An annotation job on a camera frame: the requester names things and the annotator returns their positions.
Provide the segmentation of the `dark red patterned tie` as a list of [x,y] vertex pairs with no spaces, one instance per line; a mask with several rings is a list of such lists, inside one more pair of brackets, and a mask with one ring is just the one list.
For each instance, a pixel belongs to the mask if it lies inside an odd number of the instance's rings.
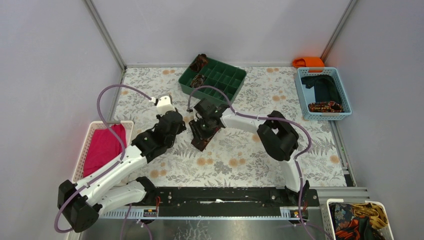
[[191,144],[202,152],[220,129],[220,127],[216,127],[210,130],[192,128],[191,131],[193,134],[193,139],[191,140]]

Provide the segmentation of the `green compartment organizer tray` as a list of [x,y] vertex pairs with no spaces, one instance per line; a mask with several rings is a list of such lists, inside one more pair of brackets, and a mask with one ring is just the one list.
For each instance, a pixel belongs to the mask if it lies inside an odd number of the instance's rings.
[[222,91],[233,102],[240,92],[247,72],[239,67],[207,57],[209,63],[200,72],[194,72],[189,67],[179,77],[178,83],[183,93],[190,95],[194,88],[190,87],[191,80],[202,74],[207,77],[202,86],[212,86]]

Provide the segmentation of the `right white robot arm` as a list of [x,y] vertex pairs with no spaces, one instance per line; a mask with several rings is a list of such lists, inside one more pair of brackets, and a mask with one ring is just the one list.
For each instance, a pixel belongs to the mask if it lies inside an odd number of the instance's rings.
[[229,105],[214,105],[207,99],[199,101],[190,110],[194,119],[189,122],[193,134],[191,141],[203,151],[220,129],[230,128],[257,134],[265,152],[282,163],[287,201],[293,206],[301,205],[306,199],[306,181],[296,158],[292,156],[299,147],[299,134],[294,122],[285,119],[274,110],[267,116],[252,116],[237,112]]

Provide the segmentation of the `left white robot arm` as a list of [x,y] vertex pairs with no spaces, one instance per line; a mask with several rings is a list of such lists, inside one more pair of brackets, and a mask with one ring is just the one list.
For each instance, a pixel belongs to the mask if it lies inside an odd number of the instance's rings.
[[186,129],[182,115],[177,110],[158,115],[158,123],[146,130],[109,163],[92,175],[72,183],[62,182],[58,187],[57,217],[64,216],[70,229],[80,233],[99,217],[97,201],[132,170],[147,165],[170,149],[176,136]]

